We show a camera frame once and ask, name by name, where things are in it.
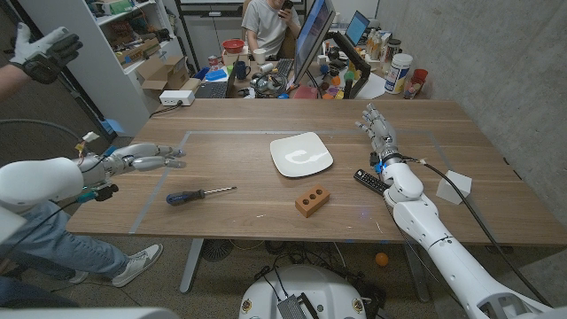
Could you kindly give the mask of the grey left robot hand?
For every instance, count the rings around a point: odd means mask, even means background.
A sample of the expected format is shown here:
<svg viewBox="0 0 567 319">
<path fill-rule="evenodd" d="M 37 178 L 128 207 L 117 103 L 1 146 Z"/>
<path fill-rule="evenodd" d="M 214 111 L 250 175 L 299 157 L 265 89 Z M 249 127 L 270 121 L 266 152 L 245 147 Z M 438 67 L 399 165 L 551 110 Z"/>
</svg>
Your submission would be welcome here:
<svg viewBox="0 0 567 319">
<path fill-rule="evenodd" d="M 90 153 L 83 161 L 76 159 L 85 186 L 105 183 L 112 176 L 133 171 L 150 171 L 162 167 L 184 168 L 180 160 L 185 152 L 158 144 L 132 144 L 115 149 L 108 155 Z"/>
</svg>

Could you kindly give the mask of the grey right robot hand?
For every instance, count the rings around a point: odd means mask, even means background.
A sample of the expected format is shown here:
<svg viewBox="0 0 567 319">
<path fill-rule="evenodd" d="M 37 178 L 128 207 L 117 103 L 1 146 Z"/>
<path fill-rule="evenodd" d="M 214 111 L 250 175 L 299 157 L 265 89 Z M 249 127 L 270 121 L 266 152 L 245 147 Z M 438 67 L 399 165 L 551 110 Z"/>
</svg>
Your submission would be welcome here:
<svg viewBox="0 0 567 319">
<path fill-rule="evenodd" d="M 371 146 L 383 164 L 402 162 L 395 129 L 373 103 L 367 104 L 366 108 L 362 112 L 365 123 L 356 121 L 355 125 L 369 136 Z"/>
</svg>

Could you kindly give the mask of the white black gloved hand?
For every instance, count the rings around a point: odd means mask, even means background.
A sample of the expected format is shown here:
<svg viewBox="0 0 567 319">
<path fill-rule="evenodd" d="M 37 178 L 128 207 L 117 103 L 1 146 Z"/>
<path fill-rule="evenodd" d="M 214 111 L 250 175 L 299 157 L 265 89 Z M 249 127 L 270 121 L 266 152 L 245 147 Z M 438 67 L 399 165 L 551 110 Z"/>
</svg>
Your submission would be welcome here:
<svg viewBox="0 0 567 319">
<path fill-rule="evenodd" d="M 42 84 L 56 81 L 61 70 L 79 56 L 78 50 L 83 46 L 79 36 L 65 27 L 59 27 L 34 42 L 30 38 L 29 26 L 20 22 L 10 64 Z"/>
</svg>

